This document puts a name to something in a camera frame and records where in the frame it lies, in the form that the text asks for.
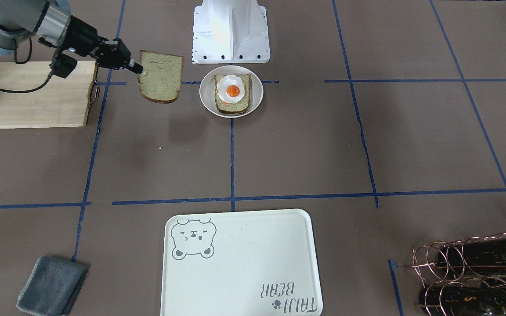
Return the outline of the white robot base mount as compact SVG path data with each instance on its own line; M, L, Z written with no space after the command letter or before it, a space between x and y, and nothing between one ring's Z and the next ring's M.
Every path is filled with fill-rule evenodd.
M267 11L257 0L204 0L193 12L194 64L267 63Z

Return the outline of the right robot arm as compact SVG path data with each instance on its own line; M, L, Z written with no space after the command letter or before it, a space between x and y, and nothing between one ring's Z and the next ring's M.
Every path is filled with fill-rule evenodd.
M66 0L0 0L0 56L14 53L32 36L55 49L50 64L54 76L67 78L76 68L66 50L94 58L101 68L143 71L121 39L99 36L96 28L72 15Z

